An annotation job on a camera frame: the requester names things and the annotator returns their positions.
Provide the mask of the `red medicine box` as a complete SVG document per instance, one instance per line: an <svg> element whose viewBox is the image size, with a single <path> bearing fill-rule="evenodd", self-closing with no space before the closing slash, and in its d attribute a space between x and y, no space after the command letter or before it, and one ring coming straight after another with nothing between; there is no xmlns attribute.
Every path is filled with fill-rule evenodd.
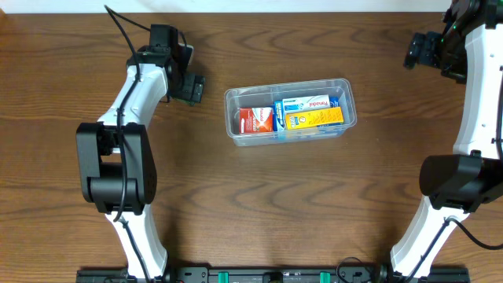
<svg viewBox="0 0 503 283"><path fill-rule="evenodd" d="M241 134L254 134L272 132L273 109L263 108L240 108L239 109L239 132Z"/></svg>

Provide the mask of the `blue fever patch box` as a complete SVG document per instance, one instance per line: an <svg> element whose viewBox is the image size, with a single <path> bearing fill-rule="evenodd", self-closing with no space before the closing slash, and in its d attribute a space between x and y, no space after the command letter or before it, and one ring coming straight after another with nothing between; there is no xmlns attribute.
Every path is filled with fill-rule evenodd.
<svg viewBox="0 0 503 283"><path fill-rule="evenodd" d="M337 97L330 97L330 108L340 107L339 99ZM285 117L288 114L284 113L282 100L274 102L274 130L283 131L286 128Z"/></svg>

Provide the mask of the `white Panadol box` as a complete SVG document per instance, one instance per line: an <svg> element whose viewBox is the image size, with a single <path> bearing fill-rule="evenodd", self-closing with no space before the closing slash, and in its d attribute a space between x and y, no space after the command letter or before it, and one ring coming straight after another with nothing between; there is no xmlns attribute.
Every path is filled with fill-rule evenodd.
<svg viewBox="0 0 503 283"><path fill-rule="evenodd" d="M329 95L285 98L282 100L282 105L285 114L331 107Z"/></svg>

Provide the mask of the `yellow cough syrup box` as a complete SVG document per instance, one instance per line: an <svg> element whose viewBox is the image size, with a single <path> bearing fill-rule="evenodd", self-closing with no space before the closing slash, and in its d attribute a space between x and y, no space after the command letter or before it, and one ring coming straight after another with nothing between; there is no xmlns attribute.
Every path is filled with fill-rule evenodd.
<svg viewBox="0 0 503 283"><path fill-rule="evenodd" d="M334 107L288 114L285 122L288 130L300 130L341 124L344 118L341 107Z"/></svg>

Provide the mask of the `dark green square box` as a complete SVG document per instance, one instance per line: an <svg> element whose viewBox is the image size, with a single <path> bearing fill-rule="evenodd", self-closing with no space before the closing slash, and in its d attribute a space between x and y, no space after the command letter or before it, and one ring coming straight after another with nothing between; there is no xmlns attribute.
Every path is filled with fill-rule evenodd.
<svg viewBox="0 0 503 283"><path fill-rule="evenodd" d="M200 101L190 101L190 100L184 100L184 99L178 99L178 101L182 102L182 103L185 103L189 106L194 106L196 104L199 104Z"/></svg>

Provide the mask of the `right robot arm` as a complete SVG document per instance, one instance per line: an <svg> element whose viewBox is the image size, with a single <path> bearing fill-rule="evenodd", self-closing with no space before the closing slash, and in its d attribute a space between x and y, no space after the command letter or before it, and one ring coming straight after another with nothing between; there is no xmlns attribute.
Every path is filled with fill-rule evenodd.
<svg viewBox="0 0 503 283"><path fill-rule="evenodd" d="M502 195L502 2L454 0L443 32L416 33L404 66L437 68L466 86L464 110L450 155L427 157L420 169L422 198L404 236L382 267L381 282L468 282L465 268L434 268L449 235L461 230L486 250L463 221Z"/></svg>

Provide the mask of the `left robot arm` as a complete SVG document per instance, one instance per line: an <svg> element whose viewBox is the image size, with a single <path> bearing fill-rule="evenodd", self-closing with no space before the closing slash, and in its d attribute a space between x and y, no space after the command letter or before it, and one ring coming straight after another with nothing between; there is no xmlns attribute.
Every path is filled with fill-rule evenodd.
<svg viewBox="0 0 503 283"><path fill-rule="evenodd" d="M84 199L116 230L127 256L119 270L80 270L78 282L170 282L169 254L152 214L157 172L148 127L163 100L201 102L205 78L188 72L194 48L177 28L153 24L149 44L132 51L127 79L94 123L76 131Z"/></svg>

